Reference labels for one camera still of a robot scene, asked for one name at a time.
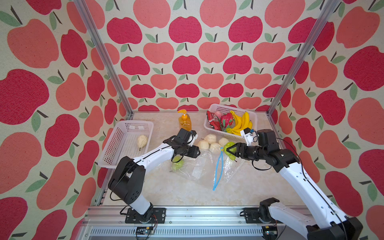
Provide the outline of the green toy pear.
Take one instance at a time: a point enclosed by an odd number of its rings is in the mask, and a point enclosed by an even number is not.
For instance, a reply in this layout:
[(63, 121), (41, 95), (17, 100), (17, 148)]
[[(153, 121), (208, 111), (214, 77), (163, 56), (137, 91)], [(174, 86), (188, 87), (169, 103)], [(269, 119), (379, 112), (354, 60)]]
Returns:
[(171, 169), (173, 172), (180, 170), (184, 165), (183, 156), (177, 155), (172, 159)]
[(223, 151), (232, 161), (236, 161), (236, 144), (234, 142), (226, 143), (224, 145)]

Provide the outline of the small clear pear bag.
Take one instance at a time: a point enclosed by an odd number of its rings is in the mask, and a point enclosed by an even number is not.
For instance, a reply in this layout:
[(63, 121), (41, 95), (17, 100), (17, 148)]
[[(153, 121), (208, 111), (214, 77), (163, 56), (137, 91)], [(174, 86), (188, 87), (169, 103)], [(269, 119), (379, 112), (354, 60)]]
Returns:
[(197, 182), (203, 176), (207, 159), (203, 157), (197, 157), (196, 159), (183, 157), (183, 160), (183, 167), (175, 172), (171, 169), (171, 172), (176, 173), (187, 180)]

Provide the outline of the clear blue zip-top bag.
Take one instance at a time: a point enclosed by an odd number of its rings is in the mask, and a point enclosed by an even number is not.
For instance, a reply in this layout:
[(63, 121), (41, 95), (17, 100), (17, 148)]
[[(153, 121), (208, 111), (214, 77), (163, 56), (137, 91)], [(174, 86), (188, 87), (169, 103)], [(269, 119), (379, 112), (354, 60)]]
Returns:
[(232, 161), (223, 151), (213, 155), (209, 150), (201, 152), (199, 157), (207, 159), (203, 176), (196, 182), (205, 188), (215, 191), (218, 187), (228, 183), (240, 169), (244, 160), (236, 157)]

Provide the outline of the cream toy pear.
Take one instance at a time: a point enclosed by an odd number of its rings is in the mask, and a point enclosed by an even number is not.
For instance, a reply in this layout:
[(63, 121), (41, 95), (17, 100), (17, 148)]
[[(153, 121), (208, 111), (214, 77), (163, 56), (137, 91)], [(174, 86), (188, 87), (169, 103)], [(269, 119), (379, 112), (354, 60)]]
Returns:
[(140, 135), (138, 138), (137, 138), (137, 145), (138, 145), (138, 148), (139, 150), (141, 150), (142, 148), (144, 148), (148, 143), (148, 137), (145, 136), (145, 135)]

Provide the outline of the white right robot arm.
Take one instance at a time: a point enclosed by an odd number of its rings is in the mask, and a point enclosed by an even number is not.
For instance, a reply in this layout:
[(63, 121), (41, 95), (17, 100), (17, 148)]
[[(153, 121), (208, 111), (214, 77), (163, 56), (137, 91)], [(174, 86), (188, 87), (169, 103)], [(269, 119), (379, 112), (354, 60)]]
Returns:
[(357, 240), (363, 230), (356, 217), (348, 217), (317, 186), (304, 169), (297, 154), (281, 149), (274, 131), (241, 132), (245, 143), (236, 143), (225, 153), (251, 162), (264, 160), (296, 191), (311, 213), (307, 217), (276, 198), (260, 202), (255, 217), (262, 223), (285, 224), (307, 240)]

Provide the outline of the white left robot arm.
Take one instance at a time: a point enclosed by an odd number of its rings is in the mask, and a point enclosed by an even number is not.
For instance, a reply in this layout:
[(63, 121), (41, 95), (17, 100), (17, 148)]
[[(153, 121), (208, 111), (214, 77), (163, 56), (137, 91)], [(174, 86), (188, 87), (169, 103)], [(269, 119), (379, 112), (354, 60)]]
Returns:
[(201, 151), (194, 145), (198, 138), (196, 131), (180, 129), (177, 135), (163, 141), (156, 149), (136, 158), (123, 157), (109, 183), (111, 193), (130, 206), (137, 221), (148, 223), (154, 215), (154, 206), (143, 195), (142, 189), (146, 173), (176, 156), (196, 159)]

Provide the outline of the cream pear zip bag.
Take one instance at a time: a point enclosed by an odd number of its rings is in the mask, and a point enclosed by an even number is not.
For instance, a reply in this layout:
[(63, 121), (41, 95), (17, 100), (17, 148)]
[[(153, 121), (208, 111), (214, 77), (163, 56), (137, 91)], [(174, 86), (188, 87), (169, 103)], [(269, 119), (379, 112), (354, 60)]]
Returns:
[(217, 142), (217, 136), (214, 134), (209, 134), (204, 137), (204, 140), (209, 144), (214, 144)]
[(227, 139), (227, 138), (221, 138), (219, 141), (218, 141), (218, 144), (221, 146), (221, 147), (224, 147), (227, 143), (229, 143), (230, 141)]
[(210, 144), (210, 148), (209, 148), (209, 151), (213, 154), (213, 155), (219, 155), (222, 151), (222, 146), (218, 143), (212, 143)]

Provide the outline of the cream pear in zip bag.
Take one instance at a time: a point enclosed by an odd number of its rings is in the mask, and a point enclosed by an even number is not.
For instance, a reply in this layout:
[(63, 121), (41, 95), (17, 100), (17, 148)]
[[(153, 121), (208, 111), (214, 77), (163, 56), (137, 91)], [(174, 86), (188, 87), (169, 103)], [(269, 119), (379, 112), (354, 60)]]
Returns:
[(197, 143), (197, 146), (199, 147), (200, 151), (203, 152), (203, 151), (207, 151), (209, 150), (210, 148), (210, 143), (205, 141), (205, 140), (201, 140)]

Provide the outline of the red snack bag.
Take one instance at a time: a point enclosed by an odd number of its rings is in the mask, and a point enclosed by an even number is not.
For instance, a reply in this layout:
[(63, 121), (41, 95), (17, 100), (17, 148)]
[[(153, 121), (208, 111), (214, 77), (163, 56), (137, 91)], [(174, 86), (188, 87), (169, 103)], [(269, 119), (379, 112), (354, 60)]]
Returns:
[(221, 131), (221, 122), (215, 113), (207, 111), (207, 121), (212, 129)]

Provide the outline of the lower yellow toy banana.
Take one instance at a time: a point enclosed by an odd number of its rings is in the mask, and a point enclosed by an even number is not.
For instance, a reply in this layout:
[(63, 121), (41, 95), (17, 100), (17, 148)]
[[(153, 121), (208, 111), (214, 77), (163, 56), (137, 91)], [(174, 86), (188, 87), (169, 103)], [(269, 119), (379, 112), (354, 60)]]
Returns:
[(230, 113), (231, 113), (234, 121), (233, 121), (233, 125), (226, 129), (226, 132), (233, 134), (233, 135), (240, 136), (241, 135), (240, 128), (242, 125), (242, 119), (239, 116), (237, 116), (234, 111), (230, 111)]

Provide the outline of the yellow toy banana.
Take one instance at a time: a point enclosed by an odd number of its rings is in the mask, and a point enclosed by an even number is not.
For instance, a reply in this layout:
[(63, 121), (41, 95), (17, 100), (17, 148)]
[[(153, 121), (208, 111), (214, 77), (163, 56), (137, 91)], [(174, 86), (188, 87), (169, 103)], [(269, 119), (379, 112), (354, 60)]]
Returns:
[(249, 126), (250, 123), (250, 116), (248, 112), (245, 112), (242, 116), (242, 125), (240, 130), (244, 130)]
[(242, 125), (242, 119), (239, 116), (237, 116), (234, 111), (230, 111), (230, 113), (231, 113), (234, 121), (233, 121), (233, 125), (226, 129), (226, 132), (233, 134), (233, 135), (240, 136), (241, 135), (240, 128)]

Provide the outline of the pink toy dragon fruit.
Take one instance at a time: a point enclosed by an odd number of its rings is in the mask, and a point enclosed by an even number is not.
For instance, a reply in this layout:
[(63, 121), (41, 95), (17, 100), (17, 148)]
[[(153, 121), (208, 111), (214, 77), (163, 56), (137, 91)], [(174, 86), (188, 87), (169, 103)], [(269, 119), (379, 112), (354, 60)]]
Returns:
[(223, 132), (226, 132), (226, 129), (228, 127), (231, 127), (233, 125), (233, 117), (231, 113), (226, 113), (221, 116), (221, 128)]

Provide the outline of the upper yellow toy banana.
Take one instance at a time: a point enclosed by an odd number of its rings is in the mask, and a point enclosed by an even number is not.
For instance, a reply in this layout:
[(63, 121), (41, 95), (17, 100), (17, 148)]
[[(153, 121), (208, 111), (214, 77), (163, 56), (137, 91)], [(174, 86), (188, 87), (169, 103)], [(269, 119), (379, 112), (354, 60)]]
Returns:
[(250, 116), (248, 112), (245, 112), (242, 116), (242, 125), (240, 130), (244, 130), (249, 126), (250, 123)]

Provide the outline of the orange soap pump bottle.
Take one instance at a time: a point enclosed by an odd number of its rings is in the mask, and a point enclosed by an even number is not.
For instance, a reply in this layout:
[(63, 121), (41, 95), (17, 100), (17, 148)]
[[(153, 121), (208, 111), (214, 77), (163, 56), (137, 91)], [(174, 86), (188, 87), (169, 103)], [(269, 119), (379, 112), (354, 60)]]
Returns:
[(186, 131), (192, 130), (192, 120), (187, 113), (187, 110), (179, 110), (178, 113), (181, 113), (182, 115), (179, 117), (179, 125), (181, 129), (184, 129)]

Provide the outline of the white empty plastic basket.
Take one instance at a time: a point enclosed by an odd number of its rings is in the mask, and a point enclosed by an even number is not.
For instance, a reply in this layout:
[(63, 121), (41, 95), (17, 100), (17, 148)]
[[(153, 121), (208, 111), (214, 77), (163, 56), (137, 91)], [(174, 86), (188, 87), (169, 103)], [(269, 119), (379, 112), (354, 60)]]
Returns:
[[(114, 169), (121, 158), (125, 156), (133, 159), (147, 153), (153, 129), (154, 123), (149, 121), (129, 120), (118, 122), (98, 160), (99, 167)], [(139, 148), (137, 140), (141, 135), (146, 136), (148, 142), (144, 147)]]

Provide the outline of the aluminium left corner post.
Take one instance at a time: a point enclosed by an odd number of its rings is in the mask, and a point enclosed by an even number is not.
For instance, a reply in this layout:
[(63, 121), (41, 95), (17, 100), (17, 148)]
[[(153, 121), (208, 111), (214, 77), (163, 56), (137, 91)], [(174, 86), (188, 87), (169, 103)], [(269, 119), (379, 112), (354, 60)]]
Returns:
[(95, 45), (95, 48), (97, 49), (99, 56), (105, 66), (105, 69), (110, 76), (115, 89), (117, 90), (117, 94), (119, 98), (121, 99), (123, 106), (125, 107), (127, 111), (127, 117), (126, 120), (132, 120), (134, 116), (134, 111), (128, 101), (128, 98), (125, 94), (125, 90), (123, 88), (123, 85), (120, 81), (120, 78), (118, 76), (118, 73), (116, 72), (116, 69), (112, 63), (112, 60), (109, 56), (109, 53), (107, 51), (107, 48), (105, 47), (105, 44), (103, 40), (100, 37), (99, 31), (97, 29), (97, 26), (92, 18), (92, 14), (87, 6), (86, 1), (83, 0), (74, 0), (74, 3), (77, 7), (77, 10), (79, 12), (80, 17), (82, 18), (82, 21), (84, 22), (91, 39)]

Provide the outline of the aluminium corner post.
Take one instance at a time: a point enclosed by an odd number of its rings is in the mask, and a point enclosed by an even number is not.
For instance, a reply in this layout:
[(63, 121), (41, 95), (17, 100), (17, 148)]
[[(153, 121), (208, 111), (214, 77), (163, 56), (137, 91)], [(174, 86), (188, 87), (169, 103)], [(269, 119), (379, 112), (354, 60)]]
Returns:
[(285, 94), (286, 90), (288, 89), (288, 86), (290, 85), (290, 82), (293, 80), (295, 75), (297, 74), (298, 70), (302, 66), (306, 56), (310, 52), (310, 50), (314, 47), (314, 44), (316, 40), (318, 39), (320, 33), (324, 29), (326, 23), (328, 22), (330, 16), (333, 14), (334, 10), (337, 8), (340, 1), (331, 0), (326, 1), (323, 9), (320, 12), (320, 15), (318, 19), (316, 20), (313, 28), (311, 29), (306, 41), (303, 43), (303, 46), (301, 47), (298, 56), (296, 57), (293, 65), (290, 68), (289, 73), (286, 77), (284, 77), (283, 83), (277, 92), (276, 96), (274, 97), (273, 101), (271, 102), (271, 105), (267, 111), (267, 116), (272, 117), (272, 114), (274, 110), (276, 109), (277, 105), (281, 102), (281, 99), (283, 95)]
[(84, 22), (91, 39), (95, 45), (95, 48), (97, 49), (99, 56), (105, 66), (105, 69), (110, 76), (115, 89), (117, 90), (117, 94), (119, 98), (121, 99), (123, 106), (125, 107), (127, 111), (127, 117), (126, 120), (132, 120), (134, 116), (134, 111), (128, 101), (128, 98), (125, 94), (125, 90), (123, 88), (123, 85), (120, 81), (120, 78), (118, 76), (118, 73), (116, 72), (116, 69), (112, 63), (112, 60), (109, 56), (109, 53), (107, 51), (107, 48), (105, 47), (105, 44), (103, 40), (100, 37), (99, 31), (97, 29), (97, 26), (92, 18), (92, 14), (87, 6), (86, 1), (83, 0), (74, 0), (74, 3), (77, 7), (77, 10), (79, 12), (80, 17), (82, 18), (82, 21)]

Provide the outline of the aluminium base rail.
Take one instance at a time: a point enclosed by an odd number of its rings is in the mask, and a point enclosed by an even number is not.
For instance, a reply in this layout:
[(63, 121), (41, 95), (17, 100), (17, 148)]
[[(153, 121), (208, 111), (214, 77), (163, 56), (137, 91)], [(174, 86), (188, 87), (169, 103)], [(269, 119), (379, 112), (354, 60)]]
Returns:
[(247, 223), (240, 206), (166, 206), (158, 223), (128, 224), (122, 206), (89, 208), (77, 240), (301, 240), (280, 222)]

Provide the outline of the aluminium right corner post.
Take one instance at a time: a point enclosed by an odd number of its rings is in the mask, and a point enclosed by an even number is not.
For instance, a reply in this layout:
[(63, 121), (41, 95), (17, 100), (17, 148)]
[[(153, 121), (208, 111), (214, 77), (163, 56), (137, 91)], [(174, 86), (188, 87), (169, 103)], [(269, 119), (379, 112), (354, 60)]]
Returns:
[(276, 96), (274, 97), (273, 101), (271, 102), (271, 105), (267, 111), (267, 116), (272, 117), (272, 114), (274, 110), (276, 109), (277, 105), (281, 102), (281, 99), (283, 95), (285, 94), (286, 90), (288, 89), (288, 86), (290, 85), (290, 82), (293, 80), (295, 75), (297, 74), (298, 70), (302, 66), (306, 56), (310, 52), (310, 50), (314, 47), (314, 44), (316, 40), (318, 39), (320, 33), (324, 29), (326, 23), (328, 22), (330, 16), (333, 14), (334, 10), (337, 8), (340, 1), (331, 0), (326, 1), (323, 9), (320, 12), (320, 15), (318, 19), (316, 20), (313, 28), (311, 29), (306, 41), (303, 43), (303, 46), (301, 47), (298, 56), (296, 57), (293, 65), (290, 68), (289, 73), (286, 77), (284, 77), (283, 83), (277, 92)]

